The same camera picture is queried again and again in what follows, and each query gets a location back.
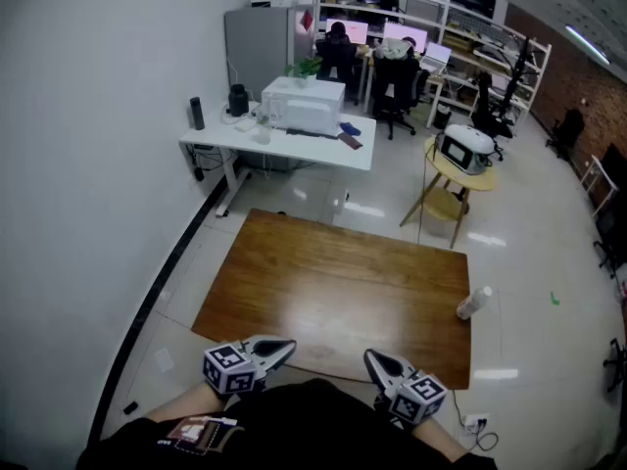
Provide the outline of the white laptop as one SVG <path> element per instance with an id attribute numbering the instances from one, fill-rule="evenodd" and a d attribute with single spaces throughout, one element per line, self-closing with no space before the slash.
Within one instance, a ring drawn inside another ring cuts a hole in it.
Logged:
<path id="1" fill-rule="evenodd" d="M 420 68 L 430 74 L 440 75 L 447 66 L 451 53 L 450 48 L 430 42 L 420 60 Z"/>

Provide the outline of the small white side table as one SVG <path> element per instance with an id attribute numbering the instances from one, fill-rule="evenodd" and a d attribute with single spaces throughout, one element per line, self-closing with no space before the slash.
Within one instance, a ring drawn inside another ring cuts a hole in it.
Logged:
<path id="1" fill-rule="evenodd" d="M 588 161 L 585 172 L 580 178 L 580 184 L 584 187 L 584 190 L 589 197 L 593 196 L 593 190 L 600 182 L 600 179 L 604 181 L 607 191 L 601 202 L 596 206 L 594 212 L 592 213 L 592 218 L 596 218 L 619 191 L 618 186 L 609 177 L 599 158 L 592 155 Z"/>

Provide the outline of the white rounded countertop appliance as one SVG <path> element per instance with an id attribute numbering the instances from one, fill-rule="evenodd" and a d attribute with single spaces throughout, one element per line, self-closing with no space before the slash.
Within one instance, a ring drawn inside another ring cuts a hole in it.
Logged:
<path id="1" fill-rule="evenodd" d="M 484 173 L 491 162 L 494 140 L 470 125 L 449 124 L 436 136 L 438 151 L 468 175 Z"/>

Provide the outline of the person's black shirt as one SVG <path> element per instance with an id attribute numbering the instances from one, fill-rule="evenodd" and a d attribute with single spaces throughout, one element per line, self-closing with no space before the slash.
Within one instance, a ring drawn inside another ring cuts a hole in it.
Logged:
<path id="1" fill-rule="evenodd" d="M 219 412 L 161 423 L 140 417 L 86 448 L 76 470 L 498 470 L 469 451 L 451 462 L 411 430 L 313 379 Z"/>

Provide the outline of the person's right forearm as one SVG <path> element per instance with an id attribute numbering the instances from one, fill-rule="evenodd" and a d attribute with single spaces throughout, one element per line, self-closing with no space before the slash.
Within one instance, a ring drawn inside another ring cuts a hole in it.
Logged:
<path id="1" fill-rule="evenodd" d="M 411 430 L 412 435 L 429 447 L 439 451 L 449 461 L 456 462 L 466 454 L 467 449 L 453 438 L 433 417 L 427 418 Z"/>

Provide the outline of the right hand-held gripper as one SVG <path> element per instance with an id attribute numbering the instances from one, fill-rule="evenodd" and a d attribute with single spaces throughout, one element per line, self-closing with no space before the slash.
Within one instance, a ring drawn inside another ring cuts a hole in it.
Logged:
<path id="1" fill-rule="evenodd" d="M 414 428 L 431 418 L 447 396 L 447 388 L 436 376 L 414 371 L 402 356 L 367 349 L 363 361 L 371 381 L 382 386 L 374 409 L 403 428 Z M 409 376 L 389 377 L 389 374 Z"/>

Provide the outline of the black office chair white garment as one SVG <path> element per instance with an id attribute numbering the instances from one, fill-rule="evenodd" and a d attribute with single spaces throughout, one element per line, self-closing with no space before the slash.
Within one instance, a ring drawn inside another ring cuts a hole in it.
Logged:
<path id="1" fill-rule="evenodd" d="M 417 105 L 429 76 L 429 72 L 420 67 L 415 46 L 410 36 L 384 38 L 373 53 L 372 115 L 377 121 L 387 123 L 389 140 L 393 139 L 395 125 L 415 134 L 405 115 Z"/>

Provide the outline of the green potted plant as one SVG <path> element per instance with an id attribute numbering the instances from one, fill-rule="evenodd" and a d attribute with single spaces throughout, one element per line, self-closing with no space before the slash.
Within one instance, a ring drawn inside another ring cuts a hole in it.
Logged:
<path id="1" fill-rule="evenodd" d="M 312 79 L 316 79 L 321 64 L 321 57 L 306 57 L 297 64 L 287 65 L 284 75 L 294 78 L 298 86 L 305 87 Z"/>

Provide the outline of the clear plastic bottle white cap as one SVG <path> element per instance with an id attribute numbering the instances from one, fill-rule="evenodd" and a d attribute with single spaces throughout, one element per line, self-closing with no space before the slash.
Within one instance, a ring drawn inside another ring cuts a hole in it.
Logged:
<path id="1" fill-rule="evenodd" d="M 456 314 L 461 320 L 468 320 L 476 311 L 482 308 L 493 296 L 489 286 L 477 288 L 465 298 L 457 307 Z"/>

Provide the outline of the white shelving rack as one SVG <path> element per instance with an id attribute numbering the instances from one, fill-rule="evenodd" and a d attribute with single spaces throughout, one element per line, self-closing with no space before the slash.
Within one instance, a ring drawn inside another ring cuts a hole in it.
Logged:
<path id="1" fill-rule="evenodd" d="M 320 30 L 325 30 L 327 19 L 367 23 L 368 47 L 374 47 L 384 39 L 384 24 L 392 22 L 428 32 L 425 49 L 419 55 L 424 55 L 430 42 L 450 48 L 451 57 L 443 72 L 430 74 L 426 81 L 425 95 L 431 104 L 429 123 L 433 122 L 439 104 L 472 114 L 478 101 L 476 78 L 479 73 L 496 72 L 496 51 L 508 45 L 514 36 L 525 37 L 453 0 L 314 0 L 314 15 Z M 552 47 L 532 40 L 538 49 L 543 50 L 536 56 L 541 66 L 537 94 Z M 516 131 L 529 113 L 515 119 L 510 129 Z"/>

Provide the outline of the pink lit monitor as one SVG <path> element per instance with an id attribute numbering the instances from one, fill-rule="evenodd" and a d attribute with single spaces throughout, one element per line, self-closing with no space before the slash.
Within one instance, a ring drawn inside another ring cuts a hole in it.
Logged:
<path id="1" fill-rule="evenodd" d="M 411 38 L 414 42 L 414 50 L 418 54 L 423 53 L 426 42 L 427 42 L 427 36 L 428 36 L 428 32 L 426 30 L 412 27 L 412 26 L 402 25 L 399 23 L 387 22 L 386 24 L 384 24 L 384 28 L 383 28 L 384 38 L 389 38 L 389 39 L 394 38 L 394 39 L 399 39 L 399 40 L 405 39 L 408 37 Z"/>
<path id="2" fill-rule="evenodd" d="M 368 35 L 368 24 L 347 20 L 327 19 L 325 23 L 325 31 L 330 32 L 335 24 L 342 24 L 345 28 L 346 35 L 353 44 L 365 45 Z"/>

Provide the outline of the black flat bar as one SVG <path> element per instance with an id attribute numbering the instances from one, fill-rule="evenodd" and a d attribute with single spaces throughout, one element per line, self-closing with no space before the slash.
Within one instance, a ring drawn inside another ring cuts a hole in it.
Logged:
<path id="1" fill-rule="evenodd" d="M 303 129 L 287 128 L 285 129 L 285 132 L 287 135 L 300 135 L 300 136 L 306 136 L 306 137 L 311 137 L 311 138 L 324 138 L 328 140 L 339 139 L 339 136 L 337 135 L 327 135 L 324 133 L 311 132 L 311 131 L 306 131 Z"/>

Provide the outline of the white microwave oven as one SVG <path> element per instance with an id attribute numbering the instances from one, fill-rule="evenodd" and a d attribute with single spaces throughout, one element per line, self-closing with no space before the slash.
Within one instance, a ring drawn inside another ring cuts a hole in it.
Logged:
<path id="1" fill-rule="evenodd" d="M 307 86 L 301 87 L 294 78 L 280 76 L 262 91 L 262 100 L 267 96 L 282 101 L 281 122 L 277 128 L 338 134 L 345 98 L 344 83 L 312 79 Z"/>

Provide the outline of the black jar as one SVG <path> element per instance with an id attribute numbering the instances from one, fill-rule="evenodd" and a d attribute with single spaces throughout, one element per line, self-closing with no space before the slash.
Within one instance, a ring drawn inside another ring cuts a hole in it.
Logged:
<path id="1" fill-rule="evenodd" d="M 249 113 L 249 95 L 243 84 L 235 83 L 230 86 L 228 110 L 234 118 L 240 118 Z"/>

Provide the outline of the wooden table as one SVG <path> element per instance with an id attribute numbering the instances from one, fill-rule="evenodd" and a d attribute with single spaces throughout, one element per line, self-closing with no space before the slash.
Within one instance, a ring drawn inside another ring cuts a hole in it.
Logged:
<path id="1" fill-rule="evenodd" d="M 195 318 L 215 342 L 275 335 L 294 367 L 367 380 L 368 349 L 405 357 L 447 387 L 469 385 L 464 254 L 251 210 Z"/>

